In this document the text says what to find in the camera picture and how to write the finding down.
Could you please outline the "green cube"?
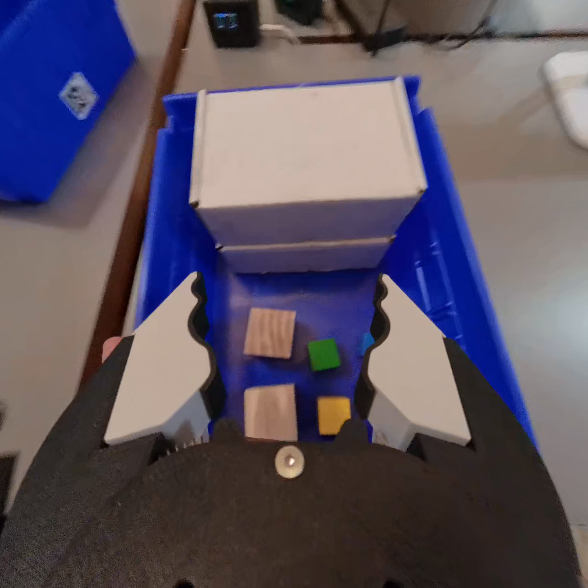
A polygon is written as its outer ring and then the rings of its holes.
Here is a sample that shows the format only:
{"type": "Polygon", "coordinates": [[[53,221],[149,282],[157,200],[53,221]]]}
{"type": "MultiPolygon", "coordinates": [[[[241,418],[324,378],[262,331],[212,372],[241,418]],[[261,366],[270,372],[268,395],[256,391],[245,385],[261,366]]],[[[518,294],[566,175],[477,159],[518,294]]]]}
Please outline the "green cube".
{"type": "Polygon", "coordinates": [[[307,352],[313,372],[337,369],[341,358],[334,338],[320,339],[307,343],[307,352]]]}

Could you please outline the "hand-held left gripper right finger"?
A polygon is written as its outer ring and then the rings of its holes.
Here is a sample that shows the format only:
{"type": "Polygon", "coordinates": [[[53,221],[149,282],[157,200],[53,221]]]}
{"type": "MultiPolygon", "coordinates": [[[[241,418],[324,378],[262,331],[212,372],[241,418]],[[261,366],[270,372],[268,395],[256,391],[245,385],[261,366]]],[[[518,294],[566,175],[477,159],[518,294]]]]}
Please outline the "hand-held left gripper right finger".
{"type": "Polygon", "coordinates": [[[408,450],[416,435],[467,446],[469,425],[442,331],[381,273],[355,389],[355,408],[371,443],[408,450]]]}

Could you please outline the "black cube device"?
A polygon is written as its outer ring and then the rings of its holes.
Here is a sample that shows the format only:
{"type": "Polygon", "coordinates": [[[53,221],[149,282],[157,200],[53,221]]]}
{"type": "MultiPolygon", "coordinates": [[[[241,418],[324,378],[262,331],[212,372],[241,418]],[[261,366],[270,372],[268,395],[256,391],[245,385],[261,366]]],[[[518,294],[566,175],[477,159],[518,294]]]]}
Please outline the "black cube device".
{"type": "Polygon", "coordinates": [[[311,26],[323,14],[323,1],[275,1],[275,7],[279,14],[302,26],[311,26]]]}

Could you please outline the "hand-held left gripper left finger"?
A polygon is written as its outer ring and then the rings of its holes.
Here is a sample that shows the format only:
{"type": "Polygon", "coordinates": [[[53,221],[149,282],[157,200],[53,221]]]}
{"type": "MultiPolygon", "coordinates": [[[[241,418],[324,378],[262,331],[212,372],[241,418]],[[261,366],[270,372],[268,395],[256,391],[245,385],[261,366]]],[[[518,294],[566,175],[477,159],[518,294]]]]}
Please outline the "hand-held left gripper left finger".
{"type": "Polygon", "coordinates": [[[211,344],[203,274],[189,274],[135,329],[104,442],[161,434],[175,446],[209,440],[225,403],[211,344]]]}

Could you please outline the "grey desk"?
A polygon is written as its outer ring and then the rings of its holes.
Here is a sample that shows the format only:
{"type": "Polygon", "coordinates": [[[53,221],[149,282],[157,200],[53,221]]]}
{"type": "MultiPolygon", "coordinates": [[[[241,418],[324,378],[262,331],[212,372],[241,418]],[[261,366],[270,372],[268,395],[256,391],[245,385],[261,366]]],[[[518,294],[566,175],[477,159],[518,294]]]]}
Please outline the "grey desk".
{"type": "Polygon", "coordinates": [[[587,530],[587,151],[564,133],[542,69],[587,39],[215,49],[195,9],[174,91],[417,75],[452,165],[533,432],[573,526],[587,530]]]}

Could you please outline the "white document stand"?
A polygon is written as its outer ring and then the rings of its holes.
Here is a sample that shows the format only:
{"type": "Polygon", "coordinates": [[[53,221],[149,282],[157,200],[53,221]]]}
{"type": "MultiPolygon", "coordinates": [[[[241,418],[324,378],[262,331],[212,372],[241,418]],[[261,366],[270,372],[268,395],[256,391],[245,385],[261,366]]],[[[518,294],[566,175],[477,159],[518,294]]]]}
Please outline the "white document stand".
{"type": "Polygon", "coordinates": [[[587,51],[558,53],[542,71],[564,133],[587,150],[587,51]]]}

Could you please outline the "black battery charger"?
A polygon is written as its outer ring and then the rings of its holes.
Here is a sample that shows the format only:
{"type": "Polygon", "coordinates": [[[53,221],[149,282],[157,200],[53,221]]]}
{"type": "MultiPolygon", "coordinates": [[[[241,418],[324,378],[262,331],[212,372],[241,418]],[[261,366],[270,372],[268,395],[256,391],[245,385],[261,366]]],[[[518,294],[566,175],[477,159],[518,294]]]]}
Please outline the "black battery charger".
{"type": "Polygon", "coordinates": [[[261,39],[258,1],[203,1],[217,48],[254,48],[261,39]]]}

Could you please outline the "yellow cube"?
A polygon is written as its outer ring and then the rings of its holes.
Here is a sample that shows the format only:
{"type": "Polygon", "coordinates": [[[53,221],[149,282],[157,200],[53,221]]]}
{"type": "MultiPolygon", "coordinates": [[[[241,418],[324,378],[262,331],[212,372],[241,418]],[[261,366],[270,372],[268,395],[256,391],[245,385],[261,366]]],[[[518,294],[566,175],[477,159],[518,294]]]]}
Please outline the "yellow cube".
{"type": "Polygon", "coordinates": [[[320,436],[336,436],[352,417],[350,399],[346,396],[320,396],[317,398],[317,414],[320,436]]]}

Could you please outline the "blue storage bin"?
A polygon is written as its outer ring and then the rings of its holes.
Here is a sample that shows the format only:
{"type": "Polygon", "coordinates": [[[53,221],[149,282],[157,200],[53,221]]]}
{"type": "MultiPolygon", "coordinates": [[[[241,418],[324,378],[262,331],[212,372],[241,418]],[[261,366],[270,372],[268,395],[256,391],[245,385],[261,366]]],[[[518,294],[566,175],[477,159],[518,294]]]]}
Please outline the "blue storage bin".
{"type": "Polygon", "coordinates": [[[192,272],[202,272],[210,342],[226,399],[220,417],[244,424],[245,389],[293,383],[299,437],[320,440],[316,398],[353,400],[362,357],[360,337],[374,315],[378,274],[389,275],[445,337],[455,340],[538,447],[532,423],[492,306],[434,114],[419,105],[418,77],[405,77],[429,188],[403,221],[376,269],[237,275],[228,267],[188,204],[196,94],[162,99],[166,125],[158,133],[143,239],[135,326],[192,272]],[[296,311],[290,360],[246,357],[252,307],[296,311]],[[313,372],[307,343],[334,338],[341,365],[313,372]]]}

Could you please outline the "wooden block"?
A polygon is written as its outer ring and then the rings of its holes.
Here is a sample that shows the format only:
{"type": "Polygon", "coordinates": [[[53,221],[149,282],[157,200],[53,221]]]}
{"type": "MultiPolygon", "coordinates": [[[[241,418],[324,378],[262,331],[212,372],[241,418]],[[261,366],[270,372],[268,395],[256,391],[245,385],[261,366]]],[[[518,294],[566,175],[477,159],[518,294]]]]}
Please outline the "wooden block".
{"type": "Polygon", "coordinates": [[[298,441],[295,385],[256,386],[245,389],[245,437],[280,442],[298,441]]]}
{"type": "Polygon", "coordinates": [[[290,359],[295,323],[296,311],[251,308],[247,320],[244,355],[290,359]]]}

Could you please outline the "blue bin with white sticker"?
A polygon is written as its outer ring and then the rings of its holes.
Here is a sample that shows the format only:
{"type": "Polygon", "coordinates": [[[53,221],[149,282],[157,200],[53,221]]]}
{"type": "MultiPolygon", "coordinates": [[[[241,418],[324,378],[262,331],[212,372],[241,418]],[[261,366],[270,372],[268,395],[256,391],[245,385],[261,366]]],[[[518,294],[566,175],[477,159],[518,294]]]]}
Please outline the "blue bin with white sticker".
{"type": "Polygon", "coordinates": [[[1,200],[47,202],[135,61],[116,1],[1,1],[1,200]]]}

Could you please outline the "white cardboard box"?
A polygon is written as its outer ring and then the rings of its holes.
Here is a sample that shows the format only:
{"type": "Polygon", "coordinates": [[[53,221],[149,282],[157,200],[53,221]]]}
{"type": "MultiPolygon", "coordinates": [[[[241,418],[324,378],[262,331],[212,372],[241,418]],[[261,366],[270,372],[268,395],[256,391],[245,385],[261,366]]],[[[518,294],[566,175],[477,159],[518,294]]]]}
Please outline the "white cardboard box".
{"type": "Polygon", "coordinates": [[[217,243],[388,238],[428,188],[402,77],[197,94],[189,204],[217,243]]]}
{"type": "Polygon", "coordinates": [[[376,268],[395,237],[219,246],[217,250],[231,270],[240,274],[362,270],[376,268]]]}

